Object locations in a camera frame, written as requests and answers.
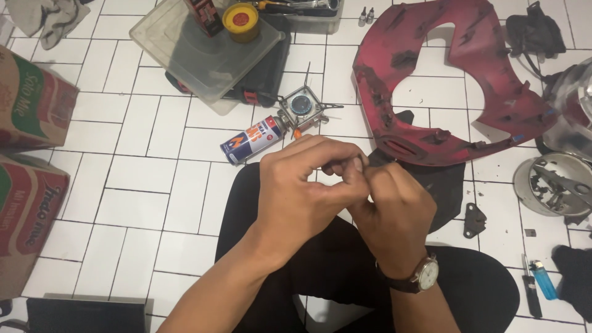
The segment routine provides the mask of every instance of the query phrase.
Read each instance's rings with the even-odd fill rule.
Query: hand
[[[343,181],[333,186],[308,182],[327,164]],[[261,159],[259,211],[253,224],[266,258],[283,266],[310,238],[323,231],[345,207],[367,198],[362,174],[368,158],[353,143],[305,135]]]
[[[426,236],[436,203],[398,163],[367,168],[365,176],[374,203],[362,200],[348,210],[382,272],[407,279],[427,256]]]

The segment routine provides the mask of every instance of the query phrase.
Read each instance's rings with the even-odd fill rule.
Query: blue lighter
[[[539,260],[533,260],[530,270],[535,276],[536,282],[539,284],[540,290],[543,291],[545,298],[548,300],[557,299],[555,287],[553,286],[553,283],[551,283],[551,279],[549,279],[549,274],[547,274],[543,263]]]

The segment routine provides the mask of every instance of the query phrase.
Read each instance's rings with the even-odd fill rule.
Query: white tile floor
[[[219,117],[199,99],[172,88],[164,70],[128,36],[128,30],[157,2],[94,0],[89,4],[91,13],[80,26],[49,51],[36,39],[25,38],[19,29],[13,34],[9,47],[14,52],[76,84],[81,93],[65,146],[29,153],[70,173],[72,186],[27,287],[8,318],[26,319],[25,297],[61,294],[77,299],[135,299],[147,302],[147,318],[155,332],[183,292],[213,264],[226,198],[240,169],[226,163],[218,145],[274,110],[240,105],[228,116]],[[491,2],[503,20],[525,14],[528,5],[528,0]],[[557,59],[540,64],[543,74],[592,57],[592,23],[588,18],[592,2],[541,3],[561,27],[568,48]],[[370,153],[374,143],[351,79],[356,46],[369,28],[357,25],[364,5],[374,7],[378,17],[391,0],[346,0],[336,34],[293,35],[280,94],[301,86],[301,72],[311,61],[315,74],[309,76],[309,84],[315,93],[324,102],[346,107],[328,111],[329,124],[309,133],[354,142]],[[0,0],[0,13],[8,14],[3,8],[4,0]],[[429,34],[415,73],[394,93],[394,110],[412,110],[418,126],[443,127],[464,139],[489,141],[490,133],[470,123],[483,108],[481,89],[472,77],[448,66],[444,58],[451,36],[450,24]],[[525,61],[511,62],[519,78],[530,81],[531,89],[541,93],[543,85],[523,67]],[[264,153],[289,142],[285,139]],[[583,319],[563,301],[547,301],[539,295],[543,321],[532,319],[526,306],[519,269],[521,253],[526,251],[530,259],[542,260],[553,272],[556,267],[550,253],[555,245],[592,247],[588,222],[566,228],[561,219],[537,215],[518,204],[512,175],[520,162],[538,156],[532,147],[527,143],[467,164],[464,204],[477,203],[487,215],[487,229],[481,235],[470,240],[462,236],[463,211],[427,240],[477,249],[508,267],[522,296],[508,332],[584,333]],[[247,163],[260,160],[262,155]],[[336,181],[324,174],[316,179],[327,184]],[[351,220],[346,212],[340,215]],[[523,229],[536,229],[538,236],[525,238]],[[561,276],[550,275],[557,284]],[[330,302],[300,299],[307,308],[306,325],[312,333],[329,332],[365,311],[331,305],[327,316]],[[0,332],[10,331],[3,328]]]

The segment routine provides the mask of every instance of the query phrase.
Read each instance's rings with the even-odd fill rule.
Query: watch face
[[[428,290],[430,289],[435,283],[436,279],[438,278],[438,272],[440,267],[436,261],[428,262],[424,267],[419,275],[419,289],[421,290]]]

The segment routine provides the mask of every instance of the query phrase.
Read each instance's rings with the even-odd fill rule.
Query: yellow container lid
[[[257,9],[244,2],[230,6],[222,17],[222,22],[228,31],[241,34],[251,30],[259,19]]]

